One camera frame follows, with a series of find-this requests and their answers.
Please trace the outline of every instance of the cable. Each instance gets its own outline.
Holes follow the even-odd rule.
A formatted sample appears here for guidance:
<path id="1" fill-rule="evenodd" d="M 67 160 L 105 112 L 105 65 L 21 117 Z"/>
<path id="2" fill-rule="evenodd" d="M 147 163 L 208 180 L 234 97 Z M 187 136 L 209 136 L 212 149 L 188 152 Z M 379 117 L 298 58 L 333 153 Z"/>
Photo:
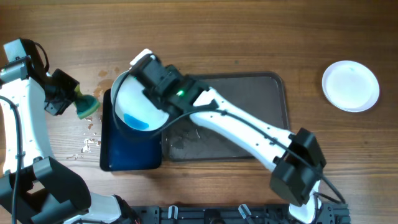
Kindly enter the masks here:
<path id="1" fill-rule="evenodd" d="M 119 93 L 119 90 L 120 90 L 121 85 L 123 84 L 123 82 L 125 81 L 125 79 L 126 79 L 128 76 L 129 76 L 129 72 L 127 72 L 127 73 L 123 76 L 123 78 L 122 78 L 122 80 L 120 81 L 120 84 L 118 85 L 118 87 L 117 87 L 117 89 L 116 89 L 116 91 L 115 91 L 115 93 L 114 93 L 114 96 L 113 96 L 113 105 L 112 105 L 113 121 L 114 121 L 114 123 L 115 123 L 115 125 L 116 125 L 116 128 L 119 129 L 119 130 L 120 130 L 120 127 L 119 127 L 118 121 L 117 121 L 117 119 L 116 119 L 116 112 L 115 112 L 115 108 L 116 108 L 116 98 L 117 98 L 117 96 L 118 96 L 118 93 Z M 154 134 L 151 134 L 151 135 L 148 136 L 148 137 L 144 137 L 144 138 L 135 138 L 135 139 L 128 138 L 128 139 L 131 139 L 132 141 L 143 141 L 143 140 L 151 139 L 151 138 L 157 136 L 158 134 L 160 134 L 161 132 L 163 132 L 164 130 L 166 130 L 168 127 L 170 127 L 171 125 L 173 125 L 174 123 L 176 123 L 176 122 L 179 121 L 180 119 L 182 119 L 182 118 L 184 118 L 184 117 L 186 117 L 186 116 L 188 116 L 188 115 L 191 115 L 191 114 L 193 114 L 193 113 L 199 113 L 199 112 L 216 112 L 216 113 L 220 113 L 220 114 L 223 115 L 223 116 L 230 116 L 230 117 L 232 117 L 232 118 L 234 118 L 234 119 L 236 119 L 236 120 L 238 120 L 238 121 L 240 121 L 240 122 L 246 124 L 246 125 L 249 126 L 250 128 L 252 128 L 252 129 L 254 129 L 255 131 L 257 131 L 258 133 L 262 134 L 266 139 L 269 139 L 272 143 L 278 145 L 279 147 L 281 147 L 282 149 L 284 149 L 286 152 L 288 152 L 290 155 L 294 156 L 296 159 L 298 159 L 300 162 L 302 162 L 302 163 L 303 163 L 304 165 L 306 165 L 308 168 L 310 168 L 310 170 L 311 170 L 314 174 L 316 174 L 321 180 L 323 180 L 323 181 L 327 184 L 327 186 L 333 191 L 333 193 L 339 198 L 340 201 L 337 201 L 337 200 L 335 200 L 335 199 L 333 199 L 333 198 L 331 198 L 331 197 L 329 197 L 329 196 L 327 196 L 327 195 L 324 195 L 324 194 L 319 195 L 319 196 L 325 197 L 325 198 L 326 198 L 326 196 L 327 196 L 327 197 L 328 197 L 327 199 L 330 198 L 331 201 L 332 201 L 332 202 L 335 202 L 335 203 L 343 203 L 343 204 L 346 203 L 346 200 L 344 199 L 344 197 L 342 196 L 342 194 L 341 194 L 341 193 L 337 190 L 337 188 L 329 181 L 329 179 L 327 179 L 322 173 L 319 173 L 319 172 L 318 172 L 315 168 L 313 168 L 306 160 L 304 160 L 303 158 L 301 158 L 301 157 L 300 157 L 299 155 L 297 155 L 295 152 L 293 152 L 293 151 L 290 150 L 288 147 L 286 147 L 286 146 L 284 146 L 282 143 L 280 143 L 277 139 L 275 139 L 275 138 L 269 136 L 267 133 L 265 133 L 263 130 L 259 129 L 257 126 L 253 125 L 253 124 L 250 123 L 249 121 L 246 121 L 245 119 L 243 119 L 243 118 L 241 118 L 241 117 L 239 117 L 239 116 L 236 116 L 235 114 L 231 114 L 231 113 L 229 113 L 229 112 L 227 112 L 227 111 L 218 110 L 218 109 L 213 109 L 213 110 L 211 110 L 211 109 L 203 109 L 203 110 L 189 111 L 189 112 L 184 113 L 184 114 L 180 115 L 179 117 L 175 118 L 175 119 L 172 120 L 171 122 L 167 123 L 166 125 L 164 125 L 164 126 L 161 127 L 160 129 L 158 129 L 158 131 L 156 131 Z"/>
<path id="2" fill-rule="evenodd" d="M 18 108 L 17 106 L 8 98 L 4 96 L 0 96 L 0 100 L 4 100 L 7 102 L 12 111 L 14 112 L 15 116 L 15 123 L 16 123 L 16 128 L 17 128 L 17 170 L 16 170 L 16 176 L 15 176 L 15 182 L 14 182 L 14 191 L 12 192 L 12 210 L 11 210 L 11 215 L 12 215 L 12 224 L 17 223 L 17 193 L 18 193 L 18 186 L 19 186 L 19 171 L 21 169 L 21 159 L 24 156 L 22 153 L 22 127 L 21 127 L 21 117 L 19 116 Z"/>
<path id="3" fill-rule="evenodd" d="M 44 67 L 44 72 L 48 72 L 50 68 L 50 63 L 49 63 L 49 58 L 47 57 L 47 54 L 45 53 L 44 48 L 39 44 L 35 42 L 35 45 L 37 45 L 40 49 L 42 49 L 44 57 L 45 57 L 45 67 Z"/>

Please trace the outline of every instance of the robotic arm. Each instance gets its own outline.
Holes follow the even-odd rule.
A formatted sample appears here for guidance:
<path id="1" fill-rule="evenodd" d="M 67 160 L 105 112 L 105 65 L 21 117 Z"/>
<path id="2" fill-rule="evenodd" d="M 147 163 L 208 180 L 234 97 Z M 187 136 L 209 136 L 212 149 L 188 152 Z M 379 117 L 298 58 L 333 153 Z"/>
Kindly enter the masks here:
<path id="1" fill-rule="evenodd" d="M 18 219 L 22 223 L 112 223 L 120 217 L 134 220 L 136 215 L 125 201 L 115 195 L 104 197 L 89 192 L 80 176 L 53 159 L 44 110 L 52 115 L 62 114 L 78 98 L 78 82 L 61 70 L 46 76 L 48 66 L 43 65 L 31 40 L 17 39 L 4 48 L 10 63 L 1 72 L 0 95 L 18 106 L 23 126 L 25 153 L 17 198 Z M 271 189 L 290 203 L 293 217 L 302 223 L 316 219 L 316 206 L 320 208 L 321 201 L 314 194 L 318 192 L 326 160 L 312 133 L 301 129 L 294 135 L 251 116 L 207 84 L 181 75 L 172 65 L 163 67 L 150 50 L 141 52 L 131 65 L 122 81 L 113 86 L 114 116 L 143 131 L 162 127 L 169 117 L 189 116 L 195 124 L 241 146 L 269 169 Z M 12 181 L 17 170 L 16 125 L 12 111 L 0 102 L 7 141 L 0 203 L 10 212 L 11 192 L 16 187 Z M 134 110 L 129 111 L 133 122 L 128 122 L 124 114 L 122 106 L 126 103 L 133 105 L 130 108 Z M 45 188 L 38 194 L 28 194 L 35 181 Z"/>

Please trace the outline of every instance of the wooden table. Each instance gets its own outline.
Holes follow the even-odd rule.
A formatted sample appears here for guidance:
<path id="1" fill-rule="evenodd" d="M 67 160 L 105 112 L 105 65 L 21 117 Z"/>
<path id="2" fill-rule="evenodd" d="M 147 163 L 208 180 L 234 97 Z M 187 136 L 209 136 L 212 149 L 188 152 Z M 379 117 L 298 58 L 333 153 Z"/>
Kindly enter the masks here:
<path id="1" fill-rule="evenodd" d="M 325 174 L 346 197 L 353 223 L 396 222 L 398 2 L 99 2 L 5 1 L 0 43 L 17 37 L 41 43 L 51 72 L 61 68 L 100 101 L 144 48 L 182 73 L 274 71 L 284 80 L 292 131 L 305 127 L 317 135 L 328 161 Z M 348 113 L 326 100 L 323 71 L 339 60 L 363 63 L 376 74 L 381 96 L 374 108 Z M 0 63 L 6 63 L 3 51 Z M 120 195 L 130 205 L 284 202 L 269 188 L 270 172 L 255 160 L 165 162 L 156 170 L 103 172 L 96 146 L 101 110 L 92 120 L 79 120 L 71 106 L 46 119 L 56 159 L 81 175 L 91 191 Z M 96 142 L 82 153 L 87 138 Z M 0 223 L 10 223 L 4 209 Z"/>

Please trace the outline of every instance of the white plate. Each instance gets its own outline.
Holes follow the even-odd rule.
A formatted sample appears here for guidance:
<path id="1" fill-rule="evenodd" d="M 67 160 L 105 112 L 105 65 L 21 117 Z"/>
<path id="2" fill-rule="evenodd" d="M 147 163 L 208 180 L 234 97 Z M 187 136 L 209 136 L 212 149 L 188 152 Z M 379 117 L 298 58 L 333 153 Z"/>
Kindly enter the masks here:
<path id="1" fill-rule="evenodd" d="M 326 69 L 322 89 L 330 103 L 349 112 L 371 108 L 380 94 L 379 83 L 372 71 L 348 60 L 336 62 Z"/>

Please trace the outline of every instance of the blue mark on plate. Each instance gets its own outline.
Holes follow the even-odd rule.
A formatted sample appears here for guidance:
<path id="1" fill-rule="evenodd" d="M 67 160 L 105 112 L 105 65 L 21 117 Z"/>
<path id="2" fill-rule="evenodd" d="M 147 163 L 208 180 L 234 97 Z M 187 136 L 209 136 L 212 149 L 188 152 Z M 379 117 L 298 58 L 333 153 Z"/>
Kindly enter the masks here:
<path id="1" fill-rule="evenodd" d="M 130 128 L 134 128 L 136 130 L 145 130 L 149 127 L 149 124 L 140 121 L 129 114 L 124 114 L 124 122 L 126 122 Z"/>

